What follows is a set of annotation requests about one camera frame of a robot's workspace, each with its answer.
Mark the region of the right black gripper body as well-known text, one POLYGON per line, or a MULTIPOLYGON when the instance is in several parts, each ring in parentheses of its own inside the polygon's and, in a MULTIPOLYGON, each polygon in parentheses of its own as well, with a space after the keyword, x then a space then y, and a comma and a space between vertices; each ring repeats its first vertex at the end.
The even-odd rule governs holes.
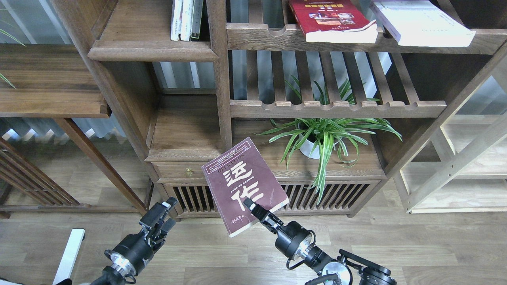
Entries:
POLYGON ((272 212, 264 209, 262 206, 253 207, 253 215, 269 231, 277 234, 275 247, 279 249, 289 260, 296 260, 297 257, 307 260, 315 242, 311 242, 311 237, 316 240, 316 235, 312 230, 307 230, 296 221, 289 224, 284 223, 272 212))

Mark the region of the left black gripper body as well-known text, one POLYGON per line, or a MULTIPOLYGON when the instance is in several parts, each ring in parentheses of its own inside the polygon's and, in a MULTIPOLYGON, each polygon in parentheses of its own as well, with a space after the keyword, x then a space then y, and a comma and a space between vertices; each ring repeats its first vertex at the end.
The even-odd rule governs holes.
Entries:
POLYGON ((137 276, 165 243, 162 225, 168 211, 163 203, 156 203, 139 221, 139 233, 129 234, 114 249, 105 250, 112 268, 121 276, 137 276))

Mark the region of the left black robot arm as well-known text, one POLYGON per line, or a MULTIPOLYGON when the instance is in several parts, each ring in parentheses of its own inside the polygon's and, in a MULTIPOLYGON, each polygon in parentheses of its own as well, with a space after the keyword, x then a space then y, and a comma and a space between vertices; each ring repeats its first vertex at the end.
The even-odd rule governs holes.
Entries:
POLYGON ((164 245, 168 232, 176 224, 175 220, 166 216, 177 203, 174 197, 155 203, 139 221, 142 227, 139 233, 129 234, 114 249, 105 250, 104 254, 112 265, 105 267, 102 275, 91 284, 124 285, 128 283, 128 277, 132 279, 130 283, 135 284, 135 277, 164 245))

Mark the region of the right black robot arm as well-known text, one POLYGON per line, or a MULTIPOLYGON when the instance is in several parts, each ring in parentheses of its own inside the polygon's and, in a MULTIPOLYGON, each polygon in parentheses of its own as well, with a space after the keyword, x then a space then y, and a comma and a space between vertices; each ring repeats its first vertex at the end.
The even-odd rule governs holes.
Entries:
POLYGON ((358 271, 361 285, 397 284, 389 269, 342 249, 337 258, 332 258, 315 245, 316 234, 312 230, 305 229, 296 221, 284 225, 272 212, 250 198, 243 203, 269 231, 277 234, 275 247, 288 258, 287 269, 293 270, 305 264, 317 273, 318 277, 306 284, 351 285, 353 274, 350 267, 358 271))

